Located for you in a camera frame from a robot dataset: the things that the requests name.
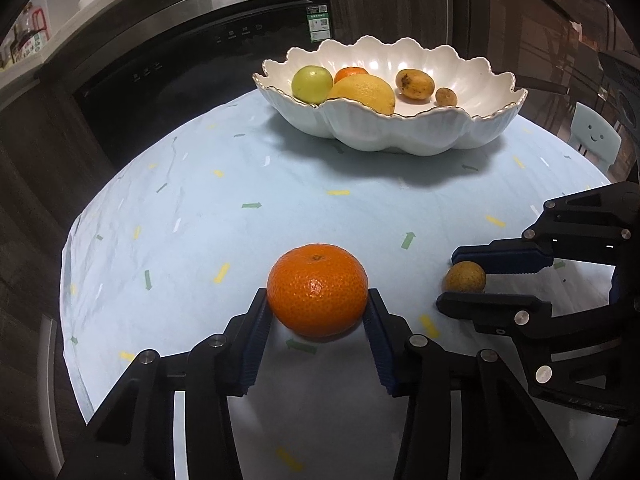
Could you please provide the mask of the brown longan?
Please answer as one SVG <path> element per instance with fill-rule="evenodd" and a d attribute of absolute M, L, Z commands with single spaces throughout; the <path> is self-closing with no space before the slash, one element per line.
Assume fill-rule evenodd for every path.
<path fill-rule="evenodd" d="M 486 273 L 475 262 L 461 261 L 454 264 L 442 281 L 444 292 L 484 292 Z"/>
<path fill-rule="evenodd" d="M 439 107 L 458 105 L 458 97 L 454 93 L 454 90 L 451 90 L 450 88 L 446 88 L 446 87 L 442 87 L 436 90 L 435 100 L 436 100 L 436 104 Z"/>

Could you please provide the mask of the large orange mandarin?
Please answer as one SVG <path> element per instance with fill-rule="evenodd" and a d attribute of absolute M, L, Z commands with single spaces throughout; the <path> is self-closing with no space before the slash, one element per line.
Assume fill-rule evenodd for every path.
<path fill-rule="evenodd" d="M 347 250 L 308 244 L 289 250 L 271 268 L 267 301 L 273 315 L 294 333 L 311 339 L 351 330 L 368 303 L 369 280 Z"/>

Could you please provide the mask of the yellow brown mango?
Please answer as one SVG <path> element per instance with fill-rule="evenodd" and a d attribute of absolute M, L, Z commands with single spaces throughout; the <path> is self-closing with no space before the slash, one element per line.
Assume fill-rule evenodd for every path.
<path fill-rule="evenodd" d="M 400 70 L 395 78 L 399 93 L 413 101 L 427 101 L 435 91 L 433 78 L 414 68 Z"/>

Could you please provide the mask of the yellow lemon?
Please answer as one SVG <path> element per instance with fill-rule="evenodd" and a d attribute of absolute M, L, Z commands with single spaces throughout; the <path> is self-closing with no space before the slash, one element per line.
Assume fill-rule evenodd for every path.
<path fill-rule="evenodd" d="M 380 77 L 369 74 L 346 77 L 334 84 L 326 99 L 348 99 L 387 116 L 393 114 L 396 104 L 392 87 Z"/>

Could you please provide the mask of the small orange mandarin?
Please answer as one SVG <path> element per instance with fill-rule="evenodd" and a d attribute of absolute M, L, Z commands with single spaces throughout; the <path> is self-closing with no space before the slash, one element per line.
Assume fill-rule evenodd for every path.
<path fill-rule="evenodd" d="M 337 84 L 341 80 L 346 77 L 355 76 L 355 75 L 367 75 L 368 71 L 360 66 L 346 66 L 341 68 L 334 75 L 334 84 Z"/>

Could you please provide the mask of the green apple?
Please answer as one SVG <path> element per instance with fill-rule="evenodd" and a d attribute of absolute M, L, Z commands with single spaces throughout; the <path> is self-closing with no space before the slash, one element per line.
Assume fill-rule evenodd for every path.
<path fill-rule="evenodd" d="M 320 104 L 333 87 L 333 76 L 322 66 L 306 65 L 300 68 L 291 82 L 292 95 L 308 104 Z"/>

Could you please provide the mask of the light blue kids chair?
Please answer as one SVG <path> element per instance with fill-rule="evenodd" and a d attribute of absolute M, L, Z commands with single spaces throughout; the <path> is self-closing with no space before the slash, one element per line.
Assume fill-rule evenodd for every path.
<path fill-rule="evenodd" d="M 622 138 L 599 113 L 577 102 L 567 143 L 578 152 L 593 155 L 597 159 L 594 166 L 606 174 L 616 162 Z"/>

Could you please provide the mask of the white scalloped bowl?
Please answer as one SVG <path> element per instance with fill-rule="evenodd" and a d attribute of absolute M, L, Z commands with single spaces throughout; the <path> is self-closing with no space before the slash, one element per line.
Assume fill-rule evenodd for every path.
<path fill-rule="evenodd" d="M 291 126 L 360 152 L 434 156 L 496 140 L 527 91 L 486 58 L 462 58 L 449 44 L 424 48 L 363 36 L 354 44 L 323 40 L 265 60 L 254 83 Z"/>

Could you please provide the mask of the light blue tablecloth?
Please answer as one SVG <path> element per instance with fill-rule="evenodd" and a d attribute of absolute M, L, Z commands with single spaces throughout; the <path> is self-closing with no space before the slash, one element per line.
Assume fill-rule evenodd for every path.
<path fill-rule="evenodd" d="M 432 157 L 354 151 L 291 127 L 258 92 L 172 130 L 111 177 L 62 251 L 64 359 L 90 418 L 141 351 L 221 332 L 260 288 L 276 304 L 256 384 L 230 400 L 249 479 L 388 479 L 405 399 L 378 381 L 364 293 L 445 349 L 492 347 L 435 307 L 459 246 L 517 237 L 547 200 L 608 178 L 516 118 Z"/>

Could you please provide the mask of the black built-in dishwasher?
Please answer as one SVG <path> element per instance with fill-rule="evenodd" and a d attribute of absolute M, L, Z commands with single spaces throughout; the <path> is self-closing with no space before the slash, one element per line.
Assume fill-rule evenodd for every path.
<path fill-rule="evenodd" d="M 254 89 L 266 58 L 322 39 L 310 24 L 329 0 L 181 0 L 82 62 L 74 98 L 117 168 L 165 134 Z"/>

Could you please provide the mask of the soy sauce bottle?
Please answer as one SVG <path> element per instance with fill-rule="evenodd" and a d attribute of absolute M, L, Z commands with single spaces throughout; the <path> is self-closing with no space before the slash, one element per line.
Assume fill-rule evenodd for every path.
<path fill-rule="evenodd" d="M 12 62 L 20 62 L 39 52 L 49 39 L 50 32 L 43 8 L 29 1 L 13 27 L 13 40 L 10 43 Z"/>

